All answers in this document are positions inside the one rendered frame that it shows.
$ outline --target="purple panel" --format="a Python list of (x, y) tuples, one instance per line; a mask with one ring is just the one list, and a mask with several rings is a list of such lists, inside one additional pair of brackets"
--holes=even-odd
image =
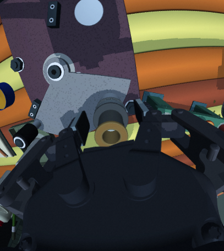
[(79, 0), (60, 1), (58, 29), (47, 24), (48, 2), (3, 1), (0, 15), (13, 57), (24, 60), (20, 72), (31, 101), (42, 100), (48, 83), (43, 77), (45, 59), (53, 53), (66, 54), (76, 72), (131, 79), (128, 100), (139, 99), (133, 45), (123, 0), (100, 0), (104, 13), (92, 26), (81, 25), (74, 9)]

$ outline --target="dark purple board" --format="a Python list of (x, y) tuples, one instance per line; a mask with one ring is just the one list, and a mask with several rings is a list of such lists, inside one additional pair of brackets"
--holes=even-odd
[(0, 15), (13, 58), (24, 60), (20, 77), (33, 102), (42, 100), (49, 84), (43, 63), (53, 53), (66, 54), (75, 72), (131, 79), (124, 104), (139, 99), (139, 85), (132, 39), (123, 0), (100, 0), (101, 20), (81, 25), (74, 9), (79, 0), (60, 0), (58, 29), (47, 27), (48, 0), (6, 0)]

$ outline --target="wheel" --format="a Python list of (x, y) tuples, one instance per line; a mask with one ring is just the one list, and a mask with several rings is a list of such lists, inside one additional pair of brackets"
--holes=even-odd
[(13, 142), (21, 149), (27, 148), (38, 134), (37, 128), (33, 124), (28, 123), (13, 135)]

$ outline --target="gold cylinder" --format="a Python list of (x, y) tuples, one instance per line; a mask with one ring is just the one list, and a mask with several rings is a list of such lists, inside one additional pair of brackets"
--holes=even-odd
[(106, 121), (98, 126), (94, 137), (99, 146), (111, 146), (127, 141), (128, 133), (123, 124), (116, 121)]

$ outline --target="black knob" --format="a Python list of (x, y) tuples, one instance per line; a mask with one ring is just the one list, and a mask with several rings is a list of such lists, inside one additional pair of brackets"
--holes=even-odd
[(23, 65), (24, 65), (24, 63), (22, 62), (22, 60), (20, 58), (15, 58), (10, 62), (10, 67), (15, 72), (19, 72), (20, 70), (22, 70)]
[(57, 79), (61, 76), (61, 69), (59, 66), (50, 66), (48, 69), (48, 76), (52, 79)]
[(37, 128), (33, 124), (28, 123), (13, 135), (13, 142), (19, 148), (27, 148), (38, 134)]

